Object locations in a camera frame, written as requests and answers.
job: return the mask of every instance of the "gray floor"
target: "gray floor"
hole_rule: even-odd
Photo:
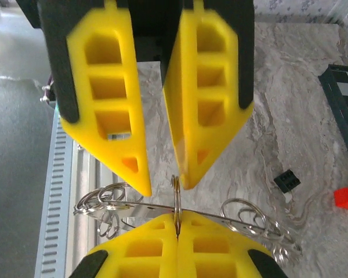
[[[33,277],[53,111],[44,38],[19,8],[0,18],[0,277]]]

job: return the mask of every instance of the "black electrical connector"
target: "black electrical connector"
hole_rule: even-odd
[[[274,182],[283,193],[293,190],[297,185],[300,184],[299,179],[295,177],[294,173],[290,169],[275,178]]]

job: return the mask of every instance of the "black and white checkered board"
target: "black and white checkered board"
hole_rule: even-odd
[[[329,65],[318,78],[348,149],[348,67]]]

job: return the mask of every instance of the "yellow plastic part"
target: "yellow plastic part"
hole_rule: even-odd
[[[253,110],[238,105],[238,36],[202,1],[182,12],[164,94],[180,177],[191,189]]]
[[[131,17],[106,1],[67,37],[80,119],[63,129],[144,196],[151,195]]]
[[[106,250],[97,278],[261,278],[248,255],[253,240],[184,211],[179,238],[173,215],[165,214],[89,253]]]

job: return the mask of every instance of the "gray marble tabletop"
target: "gray marble tabletop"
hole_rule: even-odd
[[[328,64],[348,65],[348,35],[337,25],[255,27],[255,109],[182,207],[219,214],[230,197],[252,201],[301,243],[290,277],[348,277],[348,211],[334,190],[348,186],[348,153],[318,81]],[[178,174],[158,63],[139,64],[153,196],[173,205]],[[282,194],[273,178],[291,169],[301,180]],[[230,210],[230,216],[236,217]]]

